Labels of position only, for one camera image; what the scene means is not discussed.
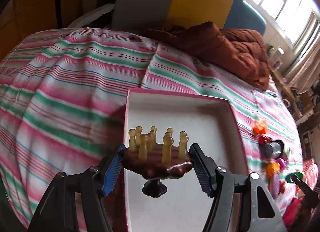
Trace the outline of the yellow plastic casing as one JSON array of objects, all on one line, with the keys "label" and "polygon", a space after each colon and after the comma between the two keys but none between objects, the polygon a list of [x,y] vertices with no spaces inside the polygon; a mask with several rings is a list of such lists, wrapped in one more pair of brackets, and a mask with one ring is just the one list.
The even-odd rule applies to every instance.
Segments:
[{"label": "yellow plastic casing", "polygon": [[280,172],[280,164],[277,162],[270,162],[266,165],[265,170],[267,179],[271,179],[274,174]]}]

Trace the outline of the red plastic clip block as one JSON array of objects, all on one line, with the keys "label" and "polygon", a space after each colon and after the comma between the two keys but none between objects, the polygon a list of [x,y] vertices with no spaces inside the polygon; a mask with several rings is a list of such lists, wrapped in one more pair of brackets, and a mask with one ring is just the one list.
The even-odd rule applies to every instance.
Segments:
[{"label": "red plastic clip block", "polygon": [[267,143],[271,143],[271,142],[273,142],[271,137],[268,137],[264,134],[259,136],[258,143],[260,146],[263,146],[263,145],[265,145]]}]

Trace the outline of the orange plastic connector block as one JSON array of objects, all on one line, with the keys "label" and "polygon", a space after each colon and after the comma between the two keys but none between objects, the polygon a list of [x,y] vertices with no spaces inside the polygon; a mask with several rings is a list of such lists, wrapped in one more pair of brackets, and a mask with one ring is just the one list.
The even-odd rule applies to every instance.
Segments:
[{"label": "orange plastic connector block", "polygon": [[268,131],[267,122],[266,120],[257,120],[253,126],[253,133],[254,134],[266,134]]}]

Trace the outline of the green plastic flanged piece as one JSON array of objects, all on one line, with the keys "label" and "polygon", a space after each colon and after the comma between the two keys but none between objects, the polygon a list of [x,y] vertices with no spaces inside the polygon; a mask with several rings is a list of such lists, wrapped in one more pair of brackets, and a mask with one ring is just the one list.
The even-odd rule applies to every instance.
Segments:
[{"label": "green plastic flanged piece", "polygon": [[303,177],[304,177],[304,174],[302,172],[296,171],[296,172],[289,173],[285,177],[285,181],[287,183],[295,183],[296,181],[301,181]]}]

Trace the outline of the black grey filter cup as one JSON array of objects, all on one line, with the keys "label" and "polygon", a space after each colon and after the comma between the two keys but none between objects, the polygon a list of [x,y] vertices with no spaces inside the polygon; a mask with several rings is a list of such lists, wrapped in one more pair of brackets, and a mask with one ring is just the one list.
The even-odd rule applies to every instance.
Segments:
[{"label": "black grey filter cup", "polygon": [[281,158],[284,152],[284,143],[282,140],[268,142],[262,146],[263,156],[266,159]]}]

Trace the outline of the brown peg board toy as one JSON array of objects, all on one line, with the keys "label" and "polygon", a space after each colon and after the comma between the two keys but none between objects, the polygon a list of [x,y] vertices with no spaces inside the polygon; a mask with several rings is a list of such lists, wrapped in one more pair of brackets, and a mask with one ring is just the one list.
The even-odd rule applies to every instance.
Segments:
[{"label": "brown peg board toy", "polygon": [[142,193],[152,198],[159,198],[167,193],[164,179],[180,179],[193,168],[187,151],[189,137],[185,131],[179,133],[178,146],[174,145],[173,128],[168,128],[162,143],[156,142],[157,127],[150,127],[150,132],[143,133],[137,126],[128,131],[128,148],[121,151],[121,164],[126,170],[141,175],[146,182]]}]

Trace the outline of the window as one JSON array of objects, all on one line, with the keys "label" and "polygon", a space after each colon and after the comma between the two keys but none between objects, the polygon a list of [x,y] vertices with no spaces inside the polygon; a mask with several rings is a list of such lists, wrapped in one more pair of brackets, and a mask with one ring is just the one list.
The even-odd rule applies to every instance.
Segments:
[{"label": "window", "polygon": [[298,54],[313,42],[319,23],[312,0],[246,0],[266,21],[265,42]]}]

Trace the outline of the striped pink green bedspread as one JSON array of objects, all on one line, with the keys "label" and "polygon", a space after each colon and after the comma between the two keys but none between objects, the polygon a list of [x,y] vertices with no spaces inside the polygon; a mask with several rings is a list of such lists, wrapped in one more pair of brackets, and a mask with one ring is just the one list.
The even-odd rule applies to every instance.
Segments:
[{"label": "striped pink green bedspread", "polygon": [[295,121],[274,84],[261,91],[225,70],[131,33],[57,29],[22,40],[1,62],[1,179],[10,206],[27,227],[57,172],[83,172],[123,137],[129,88],[229,100],[249,171],[264,161],[252,127],[289,150],[288,172],[302,170]]}]

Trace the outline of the yellow cushion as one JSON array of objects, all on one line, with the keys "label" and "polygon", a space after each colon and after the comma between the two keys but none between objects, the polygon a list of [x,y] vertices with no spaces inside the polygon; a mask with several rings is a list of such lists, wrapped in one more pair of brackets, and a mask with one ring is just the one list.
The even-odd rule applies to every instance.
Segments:
[{"label": "yellow cushion", "polygon": [[165,25],[189,28],[211,21],[222,28],[233,0],[172,0]]}]

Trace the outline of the wooden side shelf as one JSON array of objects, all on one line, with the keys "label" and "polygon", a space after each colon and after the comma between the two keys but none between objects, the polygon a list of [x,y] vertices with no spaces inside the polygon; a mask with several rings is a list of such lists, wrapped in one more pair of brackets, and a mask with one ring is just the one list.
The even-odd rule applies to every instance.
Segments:
[{"label": "wooden side shelf", "polygon": [[295,101],[295,97],[294,97],[294,95],[293,95],[293,93],[291,91],[291,88],[284,81],[284,78],[281,75],[281,73],[278,72],[278,71],[275,71],[274,69],[271,69],[271,75],[272,75],[272,78],[273,78],[274,82],[276,83],[276,85],[281,88],[281,91],[286,94],[288,99],[290,101]]}]

